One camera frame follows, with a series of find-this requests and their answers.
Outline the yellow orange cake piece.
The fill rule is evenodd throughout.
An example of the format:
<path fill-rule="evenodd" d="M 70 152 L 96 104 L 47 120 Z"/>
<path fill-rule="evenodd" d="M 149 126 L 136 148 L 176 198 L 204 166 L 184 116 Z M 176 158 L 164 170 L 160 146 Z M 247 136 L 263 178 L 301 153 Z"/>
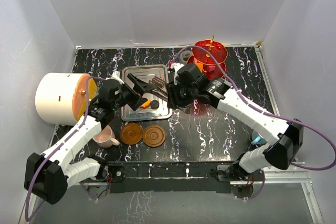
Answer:
<path fill-rule="evenodd" d="M 201 72 L 203 72 L 203 64 L 200 63 L 200 62 L 196 62 L 195 64 L 197 65 L 197 67 L 199 68 L 199 70 L 200 70 Z"/>

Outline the silver metal serving tongs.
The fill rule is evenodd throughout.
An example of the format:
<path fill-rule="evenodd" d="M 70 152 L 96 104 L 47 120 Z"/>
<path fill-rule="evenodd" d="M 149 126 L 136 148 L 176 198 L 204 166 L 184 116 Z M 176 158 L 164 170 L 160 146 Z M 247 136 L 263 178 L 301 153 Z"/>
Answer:
<path fill-rule="evenodd" d="M 180 106 L 177 106 L 177 105 L 174 105 L 174 106 L 171 105 L 168 101 L 169 95 L 165 90 L 165 86 L 162 87 L 162 88 L 159 88 L 158 86 L 155 85 L 155 89 L 152 90 L 150 93 L 157 96 L 158 98 L 161 98 L 163 101 L 167 102 L 167 107 L 170 108 L 170 109 L 174 109 L 174 110 L 179 109 L 179 110 L 183 111 L 185 114 L 189 114 L 190 111 L 191 111 L 189 106 L 180 107 Z"/>

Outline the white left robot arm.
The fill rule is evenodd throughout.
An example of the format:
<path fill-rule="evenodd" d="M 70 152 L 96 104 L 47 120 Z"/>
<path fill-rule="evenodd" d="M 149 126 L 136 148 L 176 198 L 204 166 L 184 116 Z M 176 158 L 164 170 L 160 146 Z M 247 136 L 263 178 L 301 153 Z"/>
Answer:
<path fill-rule="evenodd" d="M 42 154 L 31 154 L 27 159 L 24 179 L 28 196 L 34 194 L 53 205 L 71 186 L 90 177 L 98 182 L 108 177 L 108 168 L 97 158 L 85 158 L 75 164 L 71 161 L 112 121 L 117 109 L 128 105 L 137 110 L 147 101 L 143 95 L 155 89 L 155 85 L 132 74 L 128 74 L 128 78 L 133 87 L 117 77 L 103 80 L 98 95 L 87 100 L 85 113 L 79 122 Z"/>

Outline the red three-tier cake stand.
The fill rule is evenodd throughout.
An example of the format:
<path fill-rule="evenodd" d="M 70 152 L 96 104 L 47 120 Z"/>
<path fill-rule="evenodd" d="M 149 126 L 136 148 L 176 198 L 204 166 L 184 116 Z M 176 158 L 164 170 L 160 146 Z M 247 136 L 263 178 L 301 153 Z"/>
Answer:
<path fill-rule="evenodd" d="M 214 35 L 211 39 L 196 42 L 191 51 L 193 55 L 187 63 L 202 63 L 202 73 L 207 76 L 208 80 L 224 76 L 223 72 L 226 71 L 225 61 L 228 57 L 228 51 L 223 44 L 215 41 Z M 207 72 L 207 65 L 214 65 L 216 67 L 214 72 Z"/>

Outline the brown chocolate layered cake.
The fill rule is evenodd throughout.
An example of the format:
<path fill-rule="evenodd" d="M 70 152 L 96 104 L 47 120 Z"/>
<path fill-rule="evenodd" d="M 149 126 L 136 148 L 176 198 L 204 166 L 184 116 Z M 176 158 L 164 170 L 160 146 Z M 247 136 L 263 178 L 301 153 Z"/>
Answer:
<path fill-rule="evenodd" d="M 154 76 L 151 81 L 154 85 L 158 86 L 159 88 L 162 88 L 165 86 L 165 80 L 160 77 Z"/>

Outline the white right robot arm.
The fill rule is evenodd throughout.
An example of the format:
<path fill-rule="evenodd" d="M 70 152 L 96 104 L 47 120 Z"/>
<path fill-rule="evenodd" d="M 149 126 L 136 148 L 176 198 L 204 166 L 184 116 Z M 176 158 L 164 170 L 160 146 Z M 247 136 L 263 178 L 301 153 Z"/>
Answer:
<path fill-rule="evenodd" d="M 226 176 L 247 180 L 268 166 L 286 170 L 302 146 L 303 127 L 298 120 L 286 122 L 267 116 L 267 110 L 242 96 L 230 82 L 221 77 L 208 80 L 193 63 L 171 64 L 166 89 L 169 108 L 181 109 L 199 100 L 232 115 L 265 139 L 262 147 L 242 153 L 223 172 Z"/>

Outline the pink square cake block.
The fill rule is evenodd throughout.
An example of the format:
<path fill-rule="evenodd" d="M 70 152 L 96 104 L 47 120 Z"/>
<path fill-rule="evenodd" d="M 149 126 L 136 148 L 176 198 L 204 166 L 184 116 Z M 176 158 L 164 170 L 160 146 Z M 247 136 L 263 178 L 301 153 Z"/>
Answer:
<path fill-rule="evenodd" d="M 207 65 L 207 72 L 214 72 L 215 68 L 214 65 Z"/>

